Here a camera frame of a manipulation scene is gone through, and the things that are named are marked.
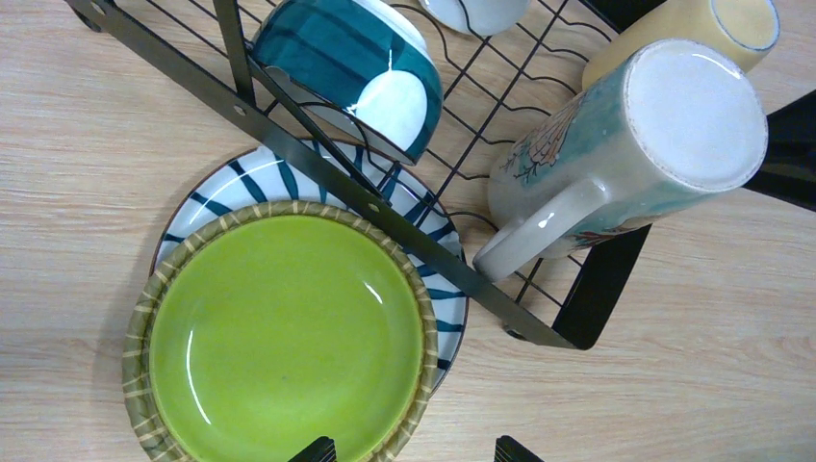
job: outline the ceramic mug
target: ceramic mug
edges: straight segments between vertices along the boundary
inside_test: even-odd
[[[447,27],[480,36],[510,29],[529,4],[529,0],[420,0],[420,5]]]
[[[493,166],[498,233],[474,258],[499,280],[745,184],[768,126],[739,66],[702,44],[641,49]]]
[[[714,48],[748,72],[779,38],[771,0],[668,0],[640,18],[590,60],[588,88],[639,48],[660,39],[691,39]]]
[[[442,114],[425,40],[380,0],[286,0],[261,25],[252,57],[306,109],[409,165]]]

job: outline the metal frame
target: metal frame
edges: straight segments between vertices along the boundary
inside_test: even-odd
[[[485,177],[485,175],[468,176],[460,171],[461,165],[465,162],[473,146],[478,141],[484,141],[488,144],[511,142],[504,140],[489,141],[484,137],[485,128],[499,108],[505,108],[510,111],[532,110],[547,115],[549,114],[549,112],[542,108],[510,108],[507,106],[504,100],[510,89],[512,89],[513,85],[520,78],[523,77],[535,81],[553,81],[569,89],[572,93],[575,93],[575,90],[567,83],[549,76],[530,76],[526,73],[525,68],[539,48],[546,48],[549,52],[570,53],[587,61],[586,57],[583,57],[573,50],[552,49],[544,44],[544,39],[555,21],[562,21],[571,27],[577,26],[593,29],[596,33],[602,34],[606,39],[609,39],[609,36],[595,26],[586,23],[570,22],[561,16],[561,12],[568,2],[581,1],[585,3],[587,0],[563,0],[558,9],[553,9],[539,0],[542,5],[553,13],[553,18],[540,36],[535,36],[521,24],[518,25],[518,27],[522,28],[530,37],[536,40],[532,52],[521,65],[514,64],[511,60],[502,55],[500,51],[490,43],[490,38],[480,38],[479,36],[477,36],[477,38],[481,40],[481,43],[467,64],[460,66],[454,63],[453,60],[448,59],[460,73],[453,84],[447,89],[445,98],[451,94],[454,87],[456,87],[460,81],[469,79],[485,93],[492,96],[496,101],[496,105],[484,124],[478,128],[470,127],[462,117],[459,117],[456,113],[445,107],[445,111],[448,115],[452,116],[473,133],[473,138],[471,144],[465,149],[455,165],[451,165],[436,153],[430,150],[428,151],[430,155],[436,158],[445,167],[448,167],[450,172],[446,181],[439,190],[433,194],[433,197],[422,200],[426,207],[417,223],[409,222],[394,212],[389,207],[389,204],[382,200],[382,196],[379,194],[377,187],[372,185],[362,173],[356,171],[356,168],[354,168],[351,162],[343,156],[337,146],[326,137],[315,122],[303,112],[302,108],[284,93],[272,79],[268,78],[258,64],[247,56],[246,50],[251,46],[251,42],[244,38],[239,19],[242,7],[236,0],[215,0],[214,4],[217,14],[212,15],[212,13],[208,12],[208,14],[218,20],[220,31],[223,34],[224,43],[226,45],[226,53],[207,42],[207,40],[196,34],[194,30],[170,13],[166,11],[163,11],[163,13],[168,15],[171,19],[174,19],[192,34],[210,44],[215,50],[219,51],[219,53],[228,59],[238,91],[230,89],[178,49],[154,34],[131,15],[120,9],[113,0],[65,1],[83,18],[89,27],[93,29],[94,26],[98,26],[101,30],[111,34],[143,59],[160,69],[176,83],[206,103],[214,111],[244,130],[245,133],[257,141],[269,147],[277,155],[284,158],[312,180],[323,185],[330,193],[337,196],[363,218],[368,219],[374,225],[384,230],[395,241],[405,247],[406,250],[414,253],[429,267],[456,285],[463,293],[478,301],[482,306],[500,318],[509,333],[524,338],[533,344],[549,347],[588,349],[598,340],[600,332],[605,327],[623,291],[626,280],[634,267],[640,249],[649,233],[648,227],[596,246],[590,251],[589,256],[583,264],[573,259],[577,265],[581,266],[581,269],[573,283],[569,295],[563,303],[547,294],[546,291],[533,281],[536,272],[541,266],[541,261],[534,266],[530,274],[524,275],[517,273],[517,276],[523,279],[524,284],[514,300],[494,286],[484,276],[468,267],[457,258],[457,256],[452,255],[442,246],[438,245],[418,228],[429,214],[439,213],[438,207],[435,207],[435,205],[440,200],[440,197],[447,189],[451,180],[456,177],[464,178],[465,180]],[[161,10],[161,8],[151,0],[147,1]],[[202,8],[197,3],[192,3],[199,9]],[[423,11],[409,6],[401,7],[425,14]],[[440,35],[443,37],[443,41],[445,41],[445,35],[441,29]],[[498,53],[517,70],[513,83],[511,83],[507,91],[499,97],[496,97],[487,89],[480,86],[480,84],[468,74],[468,69],[476,60],[479,53],[484,49],[492,49],[493,52]],[[252,78],[255,78],[275,96],[275,101],[263,110],[255,104]],[[351,178],[333,167],[315,151],[306,147],[295,137],[270,120],[268,115],[277,104],[281,104],[289,111],[330,154],[341,162],[343,167],[351,175]],[[395,164],[386,172],[386,176],[390,177],[390,175],[397,170],[398,168]],[[480,218],[492,225],[487,218],[469,212],[458,212],[451,215],[469,215]],[[530,289],[547,296],[561,308],[552,327],[547,326],[519,304]]]

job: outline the woven plate rim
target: woven plate rim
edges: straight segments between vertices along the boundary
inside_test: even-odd
[[[162,261],[147,280],[139,296],[125,334],[122,353],[122,391],[131,426],[150,460],[154,462],[192,462],[195,460],[182,449],[162,421],[150,386],[148,371],[150,334],[167,288],[184,266],[217,238],[253,221],[291,215],[330,219],[365,235],[392,257],[413,289],[423,330],[422,361],[414,396],[398,424],[383,438],[382,443],[360,461],[387,462],[394,460],[414,433],[433,392],[433,381],[439,357],[436,317],[433,313],[431,298],[414,264],[399,245],[383,231],[350,212],[334,206],[303,200],[266,202],[231,212],[192,233]]]

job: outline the blue and white striped plate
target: blue and white striped plate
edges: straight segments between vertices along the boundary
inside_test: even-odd
[[[316,141],[304,143],[320,152],[324,159],[340,167]],[[337,141],[337,146],[375,185],[384,178],[383,171],[388,171],[393,164],[378,154],[367,152],[362,145]],[[396,173],[383,187],[383,194],[391,200],[396,212],[416,223],[426,207],[410,190],[421,194],[425,201],[429,201],[432,194],[416,176],[399,165],[396,168]],[[314,200],[349,210],[340,199],[291,167],[265,146],[232,159],[205,178],[173,214],[156,249],[153,268],[156,268],[187,236],[213,219],[247,205],[291,199]],[[440,204],[435,208],[441,215],[428,214],[427,219],[420,225],[420,230],[464,260],[465,253],[453,221],[446,217]],[[462,343],[468,319],[469,300],[456,286],[420,259],[411,254],[408,256],[416,265],[433,299],[439,330],[439,364],[434,384],[436,389],[445,378]]]

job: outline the black dish rack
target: black dish rack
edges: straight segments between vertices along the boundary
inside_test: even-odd
[[[122,5],[120,8],[114,0],[65,1],[92,30],[104,31],[114,36],[224,118],[265,144],[305,175],[324,186],[355,212],[384,230],[407,251],[422,259],[463,293],[500,318],[509,334],[536,345],[578,349],[588,349],[598,340],[635,265],[649,233],[649,227],[597,245],[583,262],[571,257],[571,261],[576,265],[576,278],[566,297],[558,299],[535,282],[536,274],[543,263],[541,260],[532,264],[525,273],[517,272],[511,276],[520,278],[521,281],[521,287],[517,287],[511,297],[468,267],[457,256],[452,255],[427,237],[419,230],[419,226],[429,214],[441,213],[438,210],[439,207],[435,205],[444,198],[451,182],[479,182],[487,178],[485,174],[467,174],[463,171],[463,164],[477,146],[499,145],[504,150],[510,147],[513,140],[494,140],[487,135],[499,111],[507,114],[530,112],[531,114],[538,113],[538,116],[548,116],[551,111],[558,109],[553,107],[548,111],[537,106],[510,106],[507,103],[507,96],[517,83],[524,81],[541,86],[556,86],[565,93],[562,103],[576,94],[576,89],[564,79],[552,75],[531,75],[528,72],[528,66],[537,54],[542,53],[587,62],[587,57],[578,51],[568,47],[549,46],[545,40],[548,33],[557,25],[557,27],[570,28],[576,34],[596,35],[602,40],[609,41],[609,35],[600,27],[586,22],[570,21],[562,15],[564,9],[571,3],[582,4],[598,15],[611,29],[620,30],[620,27],[604,19],[604,15],[596,8],[596,6],[602,7],[603,2],[597,2],[598,4],[594,5],[590,0],[557,0],[557,2],[551,0],[548,3],[545,0],[532,0],[532,7],[543,9],[541,11],[549,16],[549,20],[546,25],[541,24],[541,26],[546,26],[543,32],[533,31],[532,28],[525,27],[522,23],[517,24],[516,27],[519,28],[521,34],[531,43],[530,51],[520,64],[508,57],[507,53],[495,44],[495,38],[482,38],[477,35],[464,38],[438,25],[413,0],[389,2],[393,7],[411,17],[424,16],[438,31],[446,65],[449,65],[449,69],[452,69],[455,74],[452,82],[445,88],[446,104],[443,118],[449,117],[449,123],[458,124],[458,129],[467,133],[469,138],[467,142],[462,143],[461,146],[464,148],[459,150],[460,148],[457,147],[456,152],[451,153],[449,150],[437,152],[433,148],[428,149],[425,157],[432,157],[439,166],[446,169],[446,179],[431,194],[423,196],[414,193],[414,196],[425,207],[417,221],[409,222],[389,207],[378,190],[378,187],[387,184],[392,175],[402,166],[394,163],[390,169],[383,171],[385,175],[380,185],[373,185],[344,157],[320,126],[278,87],[257,63],[248,57],[248,50],[251,49],[252,42],[244,34],[243,24],[257,24],[252,26],[254,28],[251,30],[248,26],[246,27],[245,32],[251,35],[260,25],[264,14],[252,12],[237,0],[213,0],[211,8],[205,6],[202,0],[188,0],[189,4],[174,2],[166,6],[159,3],[161,0],[141,0],[160,13],[168,24],[179,27],[200,40],[204,51],[215,53],[214,56],[220,55],[225,59],[229,63],[233,80],[233,82],[228,82],[230,80],[228,77],[218,79],[213,73],[205,70],[167,40],[136,20],[125,11],[128,10],[127,6]],[[268,13],[274,8],[276,2],[272,0],[266,0],[266,2]],[[180,18],[180,14],[171,11],[177,10],[179,4],[193,9],[196,14],[209,16],[216,21],[223,48],[220,43],[216,43],[216,40],[207,38],[201,32],[196,31]],[[451,58],[449,44],[453,38],[458,40],[457,43],[466,42],[472,48],[468,51],[469,56],[459,56],[458,60]],[[495,91],[488,89],[473,78],[469,72],[480,55],[484,53],[495,54],[500,62],[512,68],[511,73],[515,72],[510,84],[502,94],[496,94]],[[457,50],[457,54],[461,55],[461,50]],[[457,91],[464,86],[480,91],[482,97],[494,102],[492,110],[480,123],[470,122],[469,115],[454,111],[448,104],[450,98],[454,97]],[[272,98],[268,103],[260,102],[262,98],[256,89],[266,89],[270,93]],[[276,110],[284,110],[287,116],[293,116],[344,166],[348,175],[333,167],[278,123],[272,121]],[[470,217],[480,221],[479,225],[487,225],[496,229],[488,218],[474,211],[457,211],[447,215],[449,217]],[[531,293],[537,293],[559,307],[558,314],[551,326],[522,307],[525,297],[530,297]]]

